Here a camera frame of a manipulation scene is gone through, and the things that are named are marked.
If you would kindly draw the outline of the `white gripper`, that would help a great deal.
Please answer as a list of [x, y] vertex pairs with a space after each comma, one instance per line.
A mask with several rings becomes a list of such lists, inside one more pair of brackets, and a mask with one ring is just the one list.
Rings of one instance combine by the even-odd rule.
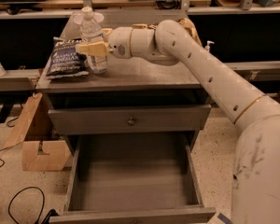
[[[129, 59], [131, 54], [132, 27], [119, 27], [116, 29], [103, 28], [104, 41], [108, 40], [111, 54], [117, 58]], [[104, 41], [88, 43], [81, 42], [76, 45], [76, 52], [89, 56], [106, 56], [108, 47]]]

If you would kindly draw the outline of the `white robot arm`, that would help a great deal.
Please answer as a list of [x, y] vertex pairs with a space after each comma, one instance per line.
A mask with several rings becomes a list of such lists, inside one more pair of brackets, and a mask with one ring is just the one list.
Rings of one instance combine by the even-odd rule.
[[200, 46], [176, 21], [119, 27], [106, 42], [81, 42], [84, 55], [182, 62], [242, 133], [233, 165], [232, 224], [280, 224], [280, 104]]

